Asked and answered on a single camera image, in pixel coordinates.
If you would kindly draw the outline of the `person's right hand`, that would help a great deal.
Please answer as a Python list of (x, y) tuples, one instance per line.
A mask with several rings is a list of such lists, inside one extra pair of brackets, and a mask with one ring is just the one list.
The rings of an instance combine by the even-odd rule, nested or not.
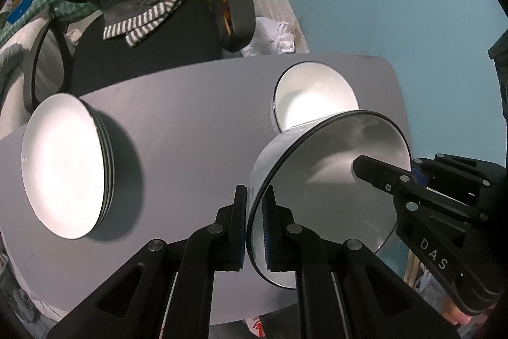
[(486, 322), (495, 306), (496, 305), (491, 305), (486, 309), (486, 311), (483, 311), (480, 315), (473, 317), (461, 311), (456, 303), (450, 298), (450, 296), (445, 294), (442, 301), (440, 314), (453, 325), (467, 325), (470, 323), (482, 325)]

